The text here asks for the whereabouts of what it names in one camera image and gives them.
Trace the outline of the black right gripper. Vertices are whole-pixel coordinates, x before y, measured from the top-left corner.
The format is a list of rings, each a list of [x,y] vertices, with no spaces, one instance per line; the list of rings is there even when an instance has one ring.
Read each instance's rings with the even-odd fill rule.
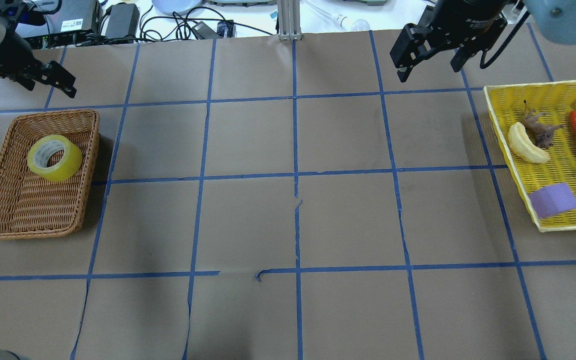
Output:
[[[414,67],[439,51],[454,50],[453,72],[479,51],[489,51],[508,22],[503,16],[507,0],[437,0],[426,6],[418,25],[407,23],[390,50],[400,82],[405,83]]]

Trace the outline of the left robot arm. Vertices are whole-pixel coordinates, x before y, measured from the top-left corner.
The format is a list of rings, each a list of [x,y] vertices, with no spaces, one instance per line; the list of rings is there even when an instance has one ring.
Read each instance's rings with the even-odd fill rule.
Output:
[[[75,98],[76,78],[56,61],[43,63],[33,53],[30,44],[16,32],[16,24],[0,14],[0,78],[16,82],[28,91],[36,83],[59,89]]]

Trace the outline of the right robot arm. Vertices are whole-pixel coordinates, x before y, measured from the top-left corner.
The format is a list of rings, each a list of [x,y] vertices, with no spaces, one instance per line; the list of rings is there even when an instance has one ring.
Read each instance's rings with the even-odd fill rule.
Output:
[[[455,51],[450,66],[459,73],[481,54],[479,68],[489,68],[529,18],[549,41],[576,45],[576,0],[525,0],[524,12],[498,50],[489,56],[508,19],[507,0],[438,0],[426,6],[419,23],[407,23],[390,50],[400,82],[407,82],[418,64],[444,51]]]

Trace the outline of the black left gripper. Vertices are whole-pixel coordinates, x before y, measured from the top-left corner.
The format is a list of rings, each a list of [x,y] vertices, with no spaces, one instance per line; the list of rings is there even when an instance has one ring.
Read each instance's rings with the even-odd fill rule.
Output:
[[[71,99],[77,94],[76,77],[57,61],[42,63],[36,59],[27,41],[14,30],[5,30],[0,36],[0,78],[16,82],[27,91],[33,91],[39,81]]]

